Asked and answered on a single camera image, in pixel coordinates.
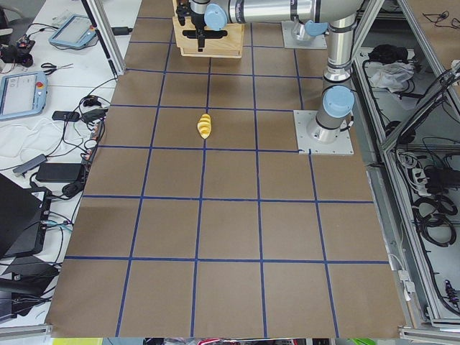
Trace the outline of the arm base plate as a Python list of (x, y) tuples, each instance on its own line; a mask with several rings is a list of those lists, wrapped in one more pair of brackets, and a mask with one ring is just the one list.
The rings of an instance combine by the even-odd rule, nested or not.
[(295, 133), (300, 155), (354, 154), (347, 123), (343, 119), (338, 129), (324, 129), (316, 121), (317, 111), (294, 110)]
[(328, 23), (308, 21), (282, 22), (284, 48), (304, 50), (325, 50), (327, 48), (325, 33)]

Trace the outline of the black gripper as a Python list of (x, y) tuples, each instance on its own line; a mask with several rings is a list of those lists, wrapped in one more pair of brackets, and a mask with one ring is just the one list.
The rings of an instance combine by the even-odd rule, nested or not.
[(196, 28), (196, 37), (198, 41), (198, 51), (202, 52), (206, 43), (205, 36), (205, 19), (204, 15), (208, 6), (208, 0), (190, 0), (190, 16), (193, 25)]

